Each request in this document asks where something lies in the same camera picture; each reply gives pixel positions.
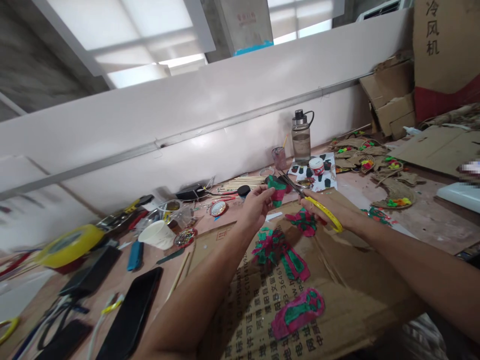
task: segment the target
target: hand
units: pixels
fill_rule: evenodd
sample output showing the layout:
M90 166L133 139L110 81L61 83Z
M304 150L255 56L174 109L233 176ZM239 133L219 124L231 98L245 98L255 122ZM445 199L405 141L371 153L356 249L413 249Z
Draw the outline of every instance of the hand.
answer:
M313 192L311 190L304 190L303 193L306 197L311 197L314 200L318 201L320 204L325 206L330 212L338 219L342 226L346 229L350 227L352 218L355 217L355 212L350 210L348 207L343 206L337 201L331 199L327 195L321 193ZM330 218L318 207L312 204L307 199L301 198L300 204L307 210L309 213L314 214L317 220L323 220L327 223L332 223Z
M259 185L246 196L243 209L241 210L237 224L244 230L255 234L265 222L267 213L272 210L273 204L270 198L275 188L267 185Z

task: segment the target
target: jute twine decoration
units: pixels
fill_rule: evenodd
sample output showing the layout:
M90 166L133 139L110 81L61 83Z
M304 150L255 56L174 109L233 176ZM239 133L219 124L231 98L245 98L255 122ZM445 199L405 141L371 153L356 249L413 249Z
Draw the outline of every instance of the jute twine decoration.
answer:
M372 202L372 206L389 209L405 209L412 206L417 200L415 193L410 190L407 185L393 178L382 178L375 174L372 175L371 178L378 182L382 181L382 186L384 186L388 192L388 196L384 200Z
M359 170L367 174L373 172L372 179L377 187L382 185L388 197L372 202L372 206L388 209L405 209L417 200L410 190L417 184L425 183L417 174L407 173L404 164L396 158L386 156L390 150L374 139L351 138L333 141L330 148L335 152L335 165L342 169Z

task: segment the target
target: right hand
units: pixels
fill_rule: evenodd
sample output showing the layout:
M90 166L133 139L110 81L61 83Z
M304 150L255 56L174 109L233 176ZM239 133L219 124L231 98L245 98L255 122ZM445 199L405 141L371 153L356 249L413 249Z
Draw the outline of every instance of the right hand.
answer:
M337 201L331 199L326 194L321 194L317 192L313 192L311 190L304 190L303 193L306 197L311 197L326 207L330 212L338 219L338 221L342 224L344 228L348 227L352 217L355 213L350 210L348 207L343 206L342 204L338 203ZM322 219L324 222L332 223L330 218L318 207L312 204L307 199L301 198L300 204L307 210L310 214L314 214L317 220Z

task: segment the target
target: cardboard box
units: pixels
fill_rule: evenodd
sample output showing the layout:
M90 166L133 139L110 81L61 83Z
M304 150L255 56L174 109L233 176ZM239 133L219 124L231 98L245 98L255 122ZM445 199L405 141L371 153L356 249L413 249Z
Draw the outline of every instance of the cardboard box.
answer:
M480 102L480 1L415 1L418 122Z
M378 64L375 73L360 79L370 103L378 117L377 127L383 135L395 140L406 135L404 126L415 126L413 102L413 64L399 62L393 56Z
M480 131L431 126L388 155L440 173L460 176L460 165L479 157Z
M324 196L360 211L335 189L328 189ZM295 214L300 208L294 201L275 212ZM195 241L188 273L228 236L232 226L212 230ZM283 216L265 226L281 227L286 241L307 263L310 278L289 280L281 261L270 268L252 262L255 236L201 342L199 359L337 359L370 346L386 330L425 310L386 260L353 233L337 234L319 226L315 236L307 238ZM322 294L324 314L287 338L275 340L271 330L275 314L309 287Z

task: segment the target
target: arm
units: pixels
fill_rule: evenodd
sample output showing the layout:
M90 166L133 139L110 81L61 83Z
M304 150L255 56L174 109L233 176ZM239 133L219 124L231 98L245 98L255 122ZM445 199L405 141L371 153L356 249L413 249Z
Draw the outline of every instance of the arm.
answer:
M260 185L245 199L237 223L180 286L153 321L137 359L194 358L248 246L272 209L274 188Z
M375 248L403 277L418 296L461 332L480 344L480 271L466 262L424 242L393 230L352 211L328 196L306 190L326 206L344 228ZM302 206L329 221L311 202Z

